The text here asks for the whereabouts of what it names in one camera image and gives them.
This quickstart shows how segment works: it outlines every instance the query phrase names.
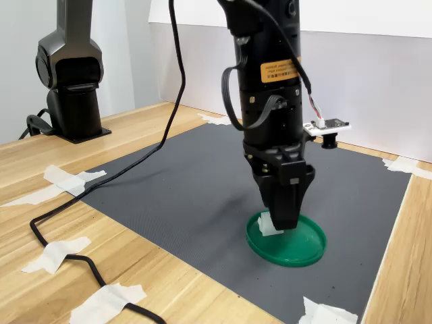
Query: green lid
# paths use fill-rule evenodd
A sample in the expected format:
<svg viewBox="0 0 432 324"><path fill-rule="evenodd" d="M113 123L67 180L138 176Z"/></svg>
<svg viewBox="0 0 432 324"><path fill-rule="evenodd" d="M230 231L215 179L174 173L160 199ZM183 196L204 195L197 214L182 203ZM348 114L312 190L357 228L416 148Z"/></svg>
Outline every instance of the green lid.
<svg viewBox="0 0 432 324"><path fill-rule="evenodd" d="M323 230L309 218L300 215L297 228L282 234L263 236L253 215L246 225L250 247L264 259L285 267L305 267L317 262L324 254L327 239Z"/></svg>

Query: gray mat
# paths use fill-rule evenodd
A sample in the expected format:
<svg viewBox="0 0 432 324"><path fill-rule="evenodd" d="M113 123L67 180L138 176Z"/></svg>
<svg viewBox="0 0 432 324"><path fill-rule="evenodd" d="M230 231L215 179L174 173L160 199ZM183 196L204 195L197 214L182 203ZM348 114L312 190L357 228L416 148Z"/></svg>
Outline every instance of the gray mat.
<svg viewBox="0 0 432 324"><path fill-rule="evenodd" d="M110 176L150 149L94 170ZM269 263L246 243L246 222L264 207L232 126L207 124L169 139L83 201L286 323L304 314L303 296L361 317L410 175L315 143L305 156L317 175L302 214L327 235L323 258L305 268Z"/></svg>

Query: masking tape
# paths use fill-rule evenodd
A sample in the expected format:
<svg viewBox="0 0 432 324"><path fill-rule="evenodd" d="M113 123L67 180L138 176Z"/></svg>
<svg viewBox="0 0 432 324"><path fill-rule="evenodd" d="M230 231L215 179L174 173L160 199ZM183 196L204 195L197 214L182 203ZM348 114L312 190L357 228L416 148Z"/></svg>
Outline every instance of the masking tape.
<svg viewBox="0 0 432 324"><path fill-rule="evenodd" d="M94 173L81 172L77 175L69 174L68 172L54 166L49 165L44 173L44 179L52 184L46 188L15 199L0 207L16 206L23 204L38 205L46 200L52 199L62 192L68 191L70 194L77 196L84 192L86 182L93 181L99 177L105 176L105 171Z"/></svg>
<svg viewBox="0 0 432 324"><path fill-rule="evenodd" d="M48 243L43 253L36 260L30 262L21 271L32 273L45 269L53 275L68 254L76 254L84 250L91 243L85 236L72 241L57 241Z"/></svg>
<svg viewBox="0 0 432 324"><path fill-rule="evenodd" d="M358 316L342 308L317 304L303 297L305 315L298 324L356 324Z"/></svg>
<svg viewBox="0 0 432 324"><path fill-rule="evenodd" d="M398 157L395 161L383 159L384 166L390 171L412 173L415 176L432 180L432 172L417 167L417 160L408 157Z"/></svg>
<svg viewBox="0 0 432 324"><path fill-rule="evenodd" d="M231 121L230 121L230 118L228 116L211 117L211 116L204 115L202 113L199 113L198 115L200 115L202 117L202 120L207 120L208 124L231 125Z"/></svg>
<svg viewBox="0 0 432 324"><path fill-rule="evenodd" d="M69 323L106 323L120 314L127 303L136 304L146 296L141 285L123 287L117 283L103 286L72 311Z"/></svg>

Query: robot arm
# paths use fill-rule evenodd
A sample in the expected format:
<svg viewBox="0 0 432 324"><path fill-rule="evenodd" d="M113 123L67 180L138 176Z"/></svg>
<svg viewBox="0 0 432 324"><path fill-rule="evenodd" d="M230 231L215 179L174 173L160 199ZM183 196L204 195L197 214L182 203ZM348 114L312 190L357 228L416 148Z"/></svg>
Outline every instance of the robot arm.
<svg viewBox="0 0 432 324"><path fill-rule="evenodd" d="M47 104L53 129L31 116L29 130L73 143L111 133L102 128L99 116L96 89L103 64L101 49L90 38L92 2L57 0L57 29L39 41L36 56L40 81L50 90Z"/></svg>
<svg viewBox="0 0 432 324"><path fill-rule="evenodd" d="M304 160L305 142L324 135L323 147L332 149L337 146L337 127L350 126L338 119L330 125L313 102L311 84L300 64L299 0L218 2L234 36L238 61L223 73L223 102L233 125L244 132L244 156L275 229L292 229L315 177L315 169ZM238 72L243 126L236 120L228 91L232 70ZM313 124L302 122L300 77L319 116Z"/></svg>

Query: warning label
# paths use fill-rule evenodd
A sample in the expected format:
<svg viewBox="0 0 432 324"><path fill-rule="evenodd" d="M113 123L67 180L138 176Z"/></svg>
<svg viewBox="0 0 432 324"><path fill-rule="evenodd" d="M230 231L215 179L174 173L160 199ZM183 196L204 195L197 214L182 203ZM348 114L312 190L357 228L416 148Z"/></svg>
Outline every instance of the warning label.
<svg viewBox="0 0 432 324"><path fill-rule="evenodd" d="M297 69L290 59L261 64L261 81L263 83L288 80L297 77Z"/></svg>

